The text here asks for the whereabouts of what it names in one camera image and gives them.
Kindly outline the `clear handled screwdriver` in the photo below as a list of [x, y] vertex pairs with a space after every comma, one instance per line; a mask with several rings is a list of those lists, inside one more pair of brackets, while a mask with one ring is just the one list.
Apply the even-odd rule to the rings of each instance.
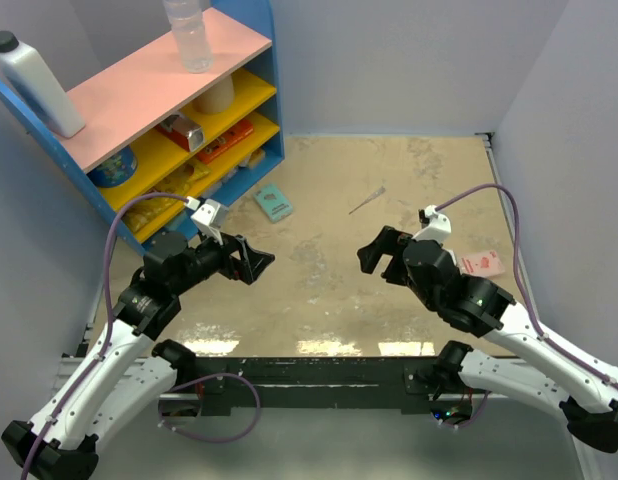
[[368, 203], [372, 202], [373, 200], [375, 200], [376, 198], [380, 197], [381, 195], [383, 195], [386, 192], [386, 188], [384, 186], [378, 188], [376, 191], [374, 191], [373, 193], [371, 193], [365, 200], [363, 200], [359, 205], [357, 205], [355, 208], [353, 208], [350, 212], [349, 215], [352, 215], [354, 212], [356, 212], [357, 210], [359, 210], [360, 208], [362, 208], [363, 206], [367, 205]]

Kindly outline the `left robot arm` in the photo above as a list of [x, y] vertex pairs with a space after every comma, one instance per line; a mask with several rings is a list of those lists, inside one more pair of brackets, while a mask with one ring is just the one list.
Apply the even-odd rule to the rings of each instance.
[[30, 420], [14, 420], [3, 431], [21, 476], [89, 478], [107, 434], [153, 397], [194, 385], [195, 354], [158, 339], [180, 312], [181, 295], [214, 274], [251, 285], [274, 260], [241, 235], [202, 236], [196, 247], [179, 232], [162, 235], [120, 294], [113, 321], [62, 388]]

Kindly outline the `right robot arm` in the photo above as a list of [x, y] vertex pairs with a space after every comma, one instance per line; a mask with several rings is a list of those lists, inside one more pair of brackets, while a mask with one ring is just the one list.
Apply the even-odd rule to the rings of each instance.
[[491, 280], [463, 273], [453, 253], [434, 239], [384, 227], [357, 257], [374, 272], [390, 262], [383, 279], [409, 288], [427, 310], [452, 328], [516, 355], [512, 363], [468, 346], [443, 349], [434, 369], [448, 393], [463, 386], [507, 396], [561, 420], [586, 445], [618, 451], [618, 367], [583, 351], [556, 332], [534, 326], [530, 312]]

